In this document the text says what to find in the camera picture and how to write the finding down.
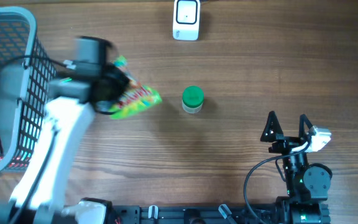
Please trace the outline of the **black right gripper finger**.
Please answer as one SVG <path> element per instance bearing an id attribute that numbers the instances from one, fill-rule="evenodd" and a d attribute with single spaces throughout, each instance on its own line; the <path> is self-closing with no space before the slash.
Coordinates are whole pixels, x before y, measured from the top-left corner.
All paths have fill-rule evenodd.
<path id="1" fill-rule="evenodd" d="M 313 127 L 312 123 L 307 118 L 307 116 L 305 114 L 302 114 L 300 116 L 300 123 L 299 123 L 299 129 L 298 129 L 298 137 L 299 138 L 304 139 L 306 137 L 305 126 L 308 128 L 308 130 Z"/>
<path id="2" fill-rule="evenodd" d="M 260 137 L 261 142 L 284 140 L 283 130 L 274 111 L 268 114 L 267 122 Z"/>

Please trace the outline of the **green Haribo candy bag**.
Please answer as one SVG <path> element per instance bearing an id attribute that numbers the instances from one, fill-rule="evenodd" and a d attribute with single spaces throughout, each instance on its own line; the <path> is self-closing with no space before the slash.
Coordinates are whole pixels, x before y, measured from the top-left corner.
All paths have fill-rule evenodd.
<path id="1" fill-rule="evenodd" d="M 129 79 L 129 86 L 118 101 L 110 107 L 111 119 L 126 119 L 162 102 L 157 90 L 141 84 L 140 81 L 132 76 L 127 67 L 127 60 L 123 55 L 120 55 L 113 64 L 124 72 Z"/>

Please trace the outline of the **green lid plastic jar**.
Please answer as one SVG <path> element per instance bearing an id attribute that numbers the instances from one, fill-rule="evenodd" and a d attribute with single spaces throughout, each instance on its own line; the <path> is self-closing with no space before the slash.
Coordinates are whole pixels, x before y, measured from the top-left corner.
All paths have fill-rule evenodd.
<path id="1" fill-rule="evenodd" d="M 182 94 L 182 108 L 190 114 L 198 113 L 204 103 L 204 92 L 198 86 L 185 88 Z"/>

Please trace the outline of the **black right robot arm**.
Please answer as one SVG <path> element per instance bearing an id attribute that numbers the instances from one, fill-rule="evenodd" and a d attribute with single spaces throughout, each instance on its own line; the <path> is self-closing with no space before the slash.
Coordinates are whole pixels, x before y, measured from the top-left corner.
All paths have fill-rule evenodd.
<path id="1" fill-rule="evenodd" d="M 270 142 L 269 153 L 283 156 L 280 171 L 287 188 L 286 197 L 277 197 L 270 209 L 258 208 L 260 223 L 331 222 L 328 199 L 333 173 L 323 164 L 308 162 L 307 154 L 320 151 L 331 140 L 330 130 L 311 124 L 306 115 L 300 116 L 297 137 L 285 136 L 274 111 L 268 114 L 260 137 Z"/>

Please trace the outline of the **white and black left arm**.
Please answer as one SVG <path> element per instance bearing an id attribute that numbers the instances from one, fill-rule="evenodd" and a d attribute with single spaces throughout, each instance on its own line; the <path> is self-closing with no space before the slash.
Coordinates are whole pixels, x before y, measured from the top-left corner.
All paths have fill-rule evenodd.
<path id="1" fill-rule="evenodd" d="M 0 202 L 0 223 L 109 223 L 107 200 L 86 198 L 65 206 L 73 160 L 96 107 L 104 97 L 118 100 L 131 79 L 109 63 L 97 72 L 76 69 L 49 81 L 52 100 L 35 152 L 8 202 Z"/>

